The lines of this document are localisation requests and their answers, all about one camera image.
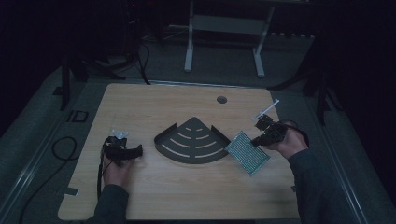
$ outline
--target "gray mesh pad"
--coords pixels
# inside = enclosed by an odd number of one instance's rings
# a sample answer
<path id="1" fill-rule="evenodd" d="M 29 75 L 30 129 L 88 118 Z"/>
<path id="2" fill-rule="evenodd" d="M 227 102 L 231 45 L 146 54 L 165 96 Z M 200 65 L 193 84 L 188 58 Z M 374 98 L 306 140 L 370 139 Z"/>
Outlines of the gray mesh pad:
<path id="1" fill-rule="evenodd" d="M 259 147 L 254 147 L 244 132 L 240 132 L 225 150 L 233 155 L 250 174 L 254 175 L 270 159 Z"/>

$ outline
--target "sleeve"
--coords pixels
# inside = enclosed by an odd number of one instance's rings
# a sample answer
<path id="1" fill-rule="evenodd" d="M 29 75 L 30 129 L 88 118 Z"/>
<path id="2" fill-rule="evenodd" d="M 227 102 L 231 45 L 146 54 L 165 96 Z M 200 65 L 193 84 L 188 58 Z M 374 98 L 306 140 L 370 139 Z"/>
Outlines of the sleeve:
<path id="1" fill-rule="evenodd" d="M 126 223 L 128 198 L 129 194 L 122 187 L 106 185 L 96 205 L 93 217 L 90 217 L 85 223 Z"/>
<path id="2" fill-rule="evenodd" d="M 306 149 L 289 158 L 300 219 L 304 224 L 357 223 L 338 181 Z"/>

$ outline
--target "black cable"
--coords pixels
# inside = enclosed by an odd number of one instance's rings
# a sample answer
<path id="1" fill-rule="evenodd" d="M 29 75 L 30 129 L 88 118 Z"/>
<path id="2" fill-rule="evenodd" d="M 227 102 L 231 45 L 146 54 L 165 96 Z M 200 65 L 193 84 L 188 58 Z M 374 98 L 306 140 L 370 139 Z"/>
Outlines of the black cable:
<path id="1" fill-rule="evenodd" d="M 149 80 L 146 76 L 146 66 L 148 64 L 149 61 L 149 47 L 147 47 L 145 44 L 142 43 L 142 46 L 146 48 L 146 50 L 148 51 L 148 57 L 146 58 L 144 64 L 142 64 L 142 60 L 140 58 L 140 55 L 137 53 L 137 60 L 139 61 L 140 64 L 140 74 L 142 75 L 143 80 L 146 82 L 146 84 L 151 85 L 151 83 L 149 83 Z"/>
<path id="2" fill-rule="evenodd" d="M 98 182 L 97 182 L 97 196 L 98 196 L 98 201 L 100 196 L 102 195 L 102 177 L 105 174 L 105 171 L 107 170 L 108 166 L 110 166 L 110 164 L 113 163 L 113 161 L 111 161 L 106 167 L 105 170 L 103 170 L 103 164 L 101 163 L 99 165 L 99 172 L 98 172 Z"/>
<path id="3" fill-rule="evenodd" d="M 97 198 L 99 201 L 100 195 L 102 193 L 102 171 L 103 171 L 103 161 L 105 159 L 105 149 L 104 147 L 102 147 L 102 151 L 100 153 L 100 163 L 99 163 L 99 168 L 98 168 L 98 179 L 96 181 L 96 194 L 97 194 Z"/>
<path id="4" fill-rule="evenodd" d="M 73 150 L 72 150 L 72 152 L 70 153 L 70 155 L 69 155 L 67 158 L 62 158 L 62 157 L 58 156 L 58 154 L 56 154 L 56 152 L 55 152 L 55 146 L 56 146 L 60 141 L 62 141 L 62 140 L 64 140 L 64 139 L 70 139 L 70 140 L 73 141 L 73 144 L 74 144 Z M 27 206 L 28 206 L 29 203 L 33 200 L 33 198 L 37 195 L 37 193 L 38 193 L 38 192 L 39 192 L 39 191 L 40 191 L 40 190 L 41 190 L 41 189 L 42 189 L 42 188 L 43 188 L 43 187 L 55 176 L 55 175 L 57 175 L 57 174 L 66 166 L 66 164 L 67 164 L 69 161 L 78 160 L 78 157 L 72 158 L 72 157 L 74 156 L 75 152 L 76 152 L 76 149 L 77 149 L 77 141 L 76 141 L 76 139 L 74 139 L 73 137 L 66 136 L 66 137 L 63 137 L 63 138 L 58 139 L 57 141 L 55 141 L 55 142 L 52 144 L 52 148 L 51 148 L 51 149 L 52 149 L 52 154 L 53 154 L 53 156 L 55 156 L 58 160 L 64 161 L 64 163 L 62 163 L 62 165 L 61 165 L 52 175 L 50 175 L 49 178 L 48 178 L 46 181 L 44 181 L 44 183 L 41 184 L 40 187 L 38 187 L 38 189 L 36 189 L 35 192 L 32 194 L 32 196 L 30 196 L 30 198 L 27 200 L 26 204 L 23 206 L 23 208 L 22 208 L 22 210 L 21 210 L 20 219 L 19 219 L 19 223 L 20 223 L 20 224 L 23 223 L 23 215 L 24 215 L 24 213 L 25 213 L 25 210 L 26 210 Z"/>

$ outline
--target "small circular hole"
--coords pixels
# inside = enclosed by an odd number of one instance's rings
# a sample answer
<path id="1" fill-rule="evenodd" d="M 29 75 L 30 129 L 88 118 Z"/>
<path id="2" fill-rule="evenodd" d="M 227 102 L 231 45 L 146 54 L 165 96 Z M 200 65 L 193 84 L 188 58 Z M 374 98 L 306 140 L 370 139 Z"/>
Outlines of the small circular hole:
<path id="1" fill-rule="evenodd" d="M 225 104 L 225 103 L 227 103 L 227 98 L 225 98 L 225 96 L 219 96 L 218 97 L 218 102 L 220 104 Z"/>

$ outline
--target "wooden table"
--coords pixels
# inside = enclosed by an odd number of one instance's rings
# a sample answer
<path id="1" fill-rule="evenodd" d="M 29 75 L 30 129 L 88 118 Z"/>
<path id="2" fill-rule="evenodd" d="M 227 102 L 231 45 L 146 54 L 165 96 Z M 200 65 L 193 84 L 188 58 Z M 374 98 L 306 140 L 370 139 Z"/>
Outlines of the wooden table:
<path id="1" fill-rule="evenodd" d="M 226 104 L 217 101 L 227 98 Z M 128 131 L 127 147 L 143 145 L 133 166 L 127 219 L 259 219 L 298 217 L 293 175 L 275 151 L 253 177 L 231 156 L 207 164 L 172 161 L 157 151 L 154 137 L 174 123 L 197 117 L 230 140 L 240 131 L 260 135 L 251 118 L 273 102 L 267 90 L 110 84 L 97 111 L 59 218 L 82 220 L 97 204 L 99 155 L 112 129 Z M 277 120 L 276 110 L 267 113 Z"/>

